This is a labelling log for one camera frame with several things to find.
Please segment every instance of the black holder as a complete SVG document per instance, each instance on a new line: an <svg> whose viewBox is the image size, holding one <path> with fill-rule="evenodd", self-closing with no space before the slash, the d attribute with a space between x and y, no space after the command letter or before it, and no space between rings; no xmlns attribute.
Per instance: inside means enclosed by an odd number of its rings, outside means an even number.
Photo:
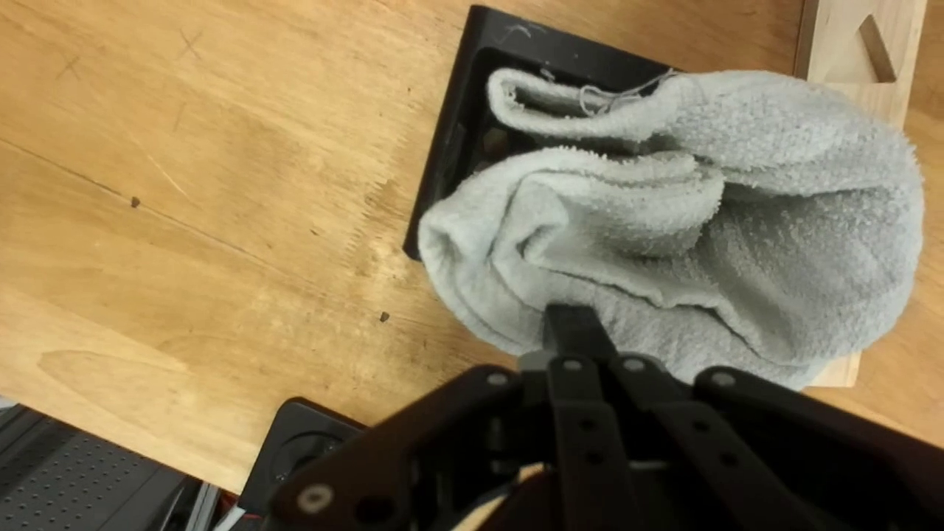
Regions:
<svg viewBox="0 0 944 531"><path fill-rule="evenodd" d="M239 492L239 508L267 514L272 496L306 464L325 459L363 428L306 397L289 397L272 418L255 464Z"/></svg>
<svg viewBox="0 0 944 531"><path fill-rule="evenodd" d="M736 368L692 386L549 306L545 371L477 366L275 496L267 527L940 527L944 453ZM519 468L543 473L519 483Z"/></svg>
<svg viewBox="0 0 944 531"><path fill-rule="evenodd" d="M489 111L486 80L497 68L519 68L604 92L646 86L670 70L667 64L534 21L471 5L413 204L403 241L413 259L418 259L415 229L424 210L449 197L462 178L537 148L534 139L502 126Z"/></svg>

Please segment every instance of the black object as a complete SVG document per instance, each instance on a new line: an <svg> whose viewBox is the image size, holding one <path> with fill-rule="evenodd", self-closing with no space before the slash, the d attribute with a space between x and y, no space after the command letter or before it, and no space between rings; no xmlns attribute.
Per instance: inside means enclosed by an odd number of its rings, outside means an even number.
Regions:
<svg viewBox="0 0 944 531"><path fill-rule="evenodd" d="M449 197L471 172L534 148L534 139L502 126L486 105L483 88L497 68L604 92L633 88L670 70L534 21L471 5L406 226L403 250L413 259L418 259L415 229L424 210Z"/></svg>
<svg viewBox="0 0 944 531"><path fill-rule="evenodd" d="M736 368L692 386L549 306L545 371L477 366L304 467L267 527L944 527L944 453ZM545 468L519 483L519 467Z"/></svg>
<svg viewBox="0 0 944 531"><path fill-rule="evenodd" d="M157 531L196 481L27 408L0 412L0 527Z"/></svg>
<svg viewBox="0 0 944 531"><path fill-rule="evenodd" d="M272 418L263 452L241 486L239 508L266 514L275 489L304 464L326 458L356 434L363 434L356 422L326 412L312 400L289 397Z"/></svg>

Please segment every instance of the folded towel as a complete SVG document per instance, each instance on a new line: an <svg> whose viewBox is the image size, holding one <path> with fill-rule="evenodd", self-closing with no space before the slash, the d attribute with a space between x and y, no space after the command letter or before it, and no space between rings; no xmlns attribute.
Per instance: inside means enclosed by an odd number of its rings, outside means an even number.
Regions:
<svg viewBox="0 0 944 531"><path fill-rule="evenodd" d="M545 303L589 303L620 352L689 381L736 366L806 386L900 318L919 257L903 133L779 74L676 74L651 94L486 82L545 148L418 225L430 284L481 338L543 352Z"/></svg>

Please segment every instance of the screw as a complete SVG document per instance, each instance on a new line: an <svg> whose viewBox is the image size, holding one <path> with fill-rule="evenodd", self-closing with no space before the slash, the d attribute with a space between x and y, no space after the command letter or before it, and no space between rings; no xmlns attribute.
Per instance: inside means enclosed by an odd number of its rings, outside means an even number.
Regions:
<svg viewBox="0 0 944 531"><path fill-rule="evenodd" d="M310 483L295 501L300 514L322 514L334 501L334 489L326 483Z"/></svg>
<svg viewBox="0 0 944 531"><path fill-rule="evenodd" d="M506 374L491 371L489 378L483 378L489 386L506 386Z"/></svg>
<svg viewBox="0 0 944 531"><path fill-rule="evenodd" d="M626 359L623 359L623 368L626 368L626 371L646 371L646 363L636 359L636 356L626 356Z"/></svg>
<svg viewBox="0 0 944 531"><path fill-rule="evenodd" d="M733 383L736 383L733 374L727 374L727 371L714 371L711 381L714 381L716 386L733 386Z"/></svg>

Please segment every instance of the wooden board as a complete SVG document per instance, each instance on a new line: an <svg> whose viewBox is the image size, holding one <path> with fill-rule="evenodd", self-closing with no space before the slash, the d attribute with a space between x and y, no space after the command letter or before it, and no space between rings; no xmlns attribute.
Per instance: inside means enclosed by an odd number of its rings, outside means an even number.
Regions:
<svg viewBox="0 0 944 531"><path fill-rule="evenodd" d="M903 126L927 0L806 0L795 74ZM825 366L814 386L854 386L859 355Z"/></svg>
<svg viewBox="0 0 944 531"><path fill-rule="evenodd" d="M789 70L798 26L775 0L494 5L685 70ZM509 366L397 248L466 9L0 4L0 396L239 489L289 396L378 422ZM940 86L918 74L909 120L930 172L915 303L854 390L817 391L934 443Z"/></svg>

